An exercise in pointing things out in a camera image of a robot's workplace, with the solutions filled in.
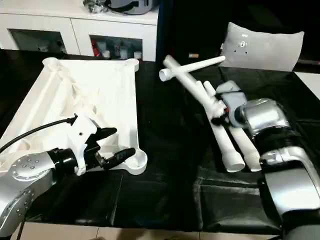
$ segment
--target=white pillow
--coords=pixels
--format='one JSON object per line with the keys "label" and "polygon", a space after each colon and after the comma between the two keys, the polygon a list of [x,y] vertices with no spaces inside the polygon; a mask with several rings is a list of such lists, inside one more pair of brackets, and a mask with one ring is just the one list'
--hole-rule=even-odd
{"label": "white pillow", "polygon": [[220,66],[290,72],[300,56],[304,32],[272,34],[229,22]]}

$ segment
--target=white cabinet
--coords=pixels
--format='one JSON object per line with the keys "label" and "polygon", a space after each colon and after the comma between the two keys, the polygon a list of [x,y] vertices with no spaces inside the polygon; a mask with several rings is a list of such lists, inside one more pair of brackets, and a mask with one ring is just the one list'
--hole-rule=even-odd
{"label": "white cabinet", "polygon": [[133,58],[134,51],[140,51],[144,61],[156,60],[156,25],[88,19],[71,19],[71,22],[81,55],[94,56],[94,40],[106,44],[111,54],[123,44],[129,58]]}
{"label": "white cabinet", "polygon": [[59,51],[57,42],[64,45],[68,54],[80,54],[69,18],[0,14],[0,43],[3,49],[36,51],[47,45]]}
{"label": "white cabinet", "polygon": [[97,42],[95,52],[108,49],[111,59],[122,49],[128,58],[141,52],[143,60],[155,61],[158,15],[158,9],[92,14],[82,0],[0,0],[0,48],[94,56]]}

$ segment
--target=glass cabinet door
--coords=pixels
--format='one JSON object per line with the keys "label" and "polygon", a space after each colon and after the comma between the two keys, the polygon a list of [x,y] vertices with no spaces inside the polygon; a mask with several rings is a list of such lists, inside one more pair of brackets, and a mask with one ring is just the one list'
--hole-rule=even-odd
{"label": "glass cabinet door", "polygon": [[156,60],[157,26],[71,19],[81,55]]}
{"label": "glass cabinet door", "polygon": [[110,60],[143,58],[142,39],[90,35],[93,55]]}
{"label": "glass cabinet door", "polygon": [[3,49],[79,55],[69,18],[0,14]]}

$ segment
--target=gray device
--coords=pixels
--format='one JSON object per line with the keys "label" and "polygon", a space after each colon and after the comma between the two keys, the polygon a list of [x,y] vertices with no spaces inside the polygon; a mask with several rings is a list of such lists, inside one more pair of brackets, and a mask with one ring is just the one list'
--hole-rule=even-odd
{"label": "gray device", "polygon": [[265,183],[285,222],[284,240],[320,239],[320,177],[282,107],[268,98],[247,101],[233,81],[216,92],[228,107],[227,121],[248,129],[260,153]]}
{"label": "gray device", "polygon": [[104,5],[115,12],[141,15],[149,12],[158,3],[158,0],[107,0]]}

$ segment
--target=white countertop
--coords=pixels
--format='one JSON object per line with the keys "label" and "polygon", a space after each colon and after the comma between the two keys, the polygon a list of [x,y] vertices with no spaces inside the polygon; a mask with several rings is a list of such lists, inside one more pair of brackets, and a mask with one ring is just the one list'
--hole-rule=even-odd
{"label": "white countertop", "polygon": [[307,72],[295,72],[295,74],[320,100],[320,74]]}
{"label": "white countertop", "polygon": [[125,15],[115,12],[89,13],[83,0],[0,0],[0,14],[21,14],[111,22],[157,25],[158,11],[143,15]]}

